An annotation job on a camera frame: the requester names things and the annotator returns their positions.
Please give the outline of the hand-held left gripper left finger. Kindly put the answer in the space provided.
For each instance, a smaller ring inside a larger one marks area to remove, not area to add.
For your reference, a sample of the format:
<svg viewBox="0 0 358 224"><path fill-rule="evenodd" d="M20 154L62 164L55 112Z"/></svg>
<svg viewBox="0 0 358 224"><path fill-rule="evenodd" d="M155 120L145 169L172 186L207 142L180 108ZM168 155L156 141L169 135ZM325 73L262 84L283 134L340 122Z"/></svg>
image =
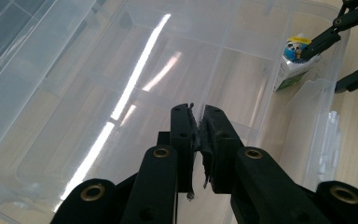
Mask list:
<svg viewBox="0 0 358 224"><path fill-rule="evenodd" d="M189 104L181 104L171 110L170 145L178 155L178 191L192 193L194 166L192 109Z"/></svg>

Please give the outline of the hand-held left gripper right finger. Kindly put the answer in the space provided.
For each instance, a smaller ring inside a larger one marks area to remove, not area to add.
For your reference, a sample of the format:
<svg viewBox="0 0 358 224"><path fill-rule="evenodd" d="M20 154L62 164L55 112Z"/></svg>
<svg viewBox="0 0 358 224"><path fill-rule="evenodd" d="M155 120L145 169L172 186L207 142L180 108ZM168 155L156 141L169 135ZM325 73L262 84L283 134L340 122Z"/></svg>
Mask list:
<svg viewBox="0 0 358 224"><path fill-rule="evenodd" d="M235 159L243 143L225 112L206 105L200 123L200 153L204 165L205 183L216 194L229 194L236 178Z"/></svg>

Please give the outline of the small white cartoon drink carton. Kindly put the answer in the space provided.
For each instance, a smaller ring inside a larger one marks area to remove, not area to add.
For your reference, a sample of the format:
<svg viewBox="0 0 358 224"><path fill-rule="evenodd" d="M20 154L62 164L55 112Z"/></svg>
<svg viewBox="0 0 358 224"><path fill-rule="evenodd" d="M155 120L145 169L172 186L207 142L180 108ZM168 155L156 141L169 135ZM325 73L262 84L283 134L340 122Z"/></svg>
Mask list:
<svg viewBox="0 0 358 224"><path fill-rule="evenodd" d="M279 73L274 83L274 91L280 91L293 86L321 60L319 55L310 60L300 58L302 50L311 42L304 34L291 36L286 40L281 58Z"/></svg>

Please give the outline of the clear plastic storage box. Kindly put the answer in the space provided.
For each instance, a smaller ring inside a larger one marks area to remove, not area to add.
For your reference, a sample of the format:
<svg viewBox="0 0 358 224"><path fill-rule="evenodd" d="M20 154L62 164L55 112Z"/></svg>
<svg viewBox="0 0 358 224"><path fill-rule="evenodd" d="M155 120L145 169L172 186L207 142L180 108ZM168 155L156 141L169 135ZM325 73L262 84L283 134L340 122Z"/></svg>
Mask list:
<svg viewBox="0 0 358 224"><path fill-rule="evenodd" d="M80 182L137 171L170 111L223 109L244 144L298 184L334 178L330 110L344 42L296 85L274 91L286 40L315 37L323 0L96 0L0 142L0 218L49 224Z"/></svg>

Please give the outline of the clear plastic box lid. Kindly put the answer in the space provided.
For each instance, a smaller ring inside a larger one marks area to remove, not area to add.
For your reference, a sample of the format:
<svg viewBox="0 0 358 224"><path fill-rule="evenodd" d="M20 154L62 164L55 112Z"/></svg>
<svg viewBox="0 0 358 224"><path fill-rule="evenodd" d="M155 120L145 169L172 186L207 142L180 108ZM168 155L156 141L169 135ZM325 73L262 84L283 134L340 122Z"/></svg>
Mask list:
<svg viewBox="0 0 358 224"><path fill-rule="evenodd" d="M0 142L96 0L0 0Z"/></svg>

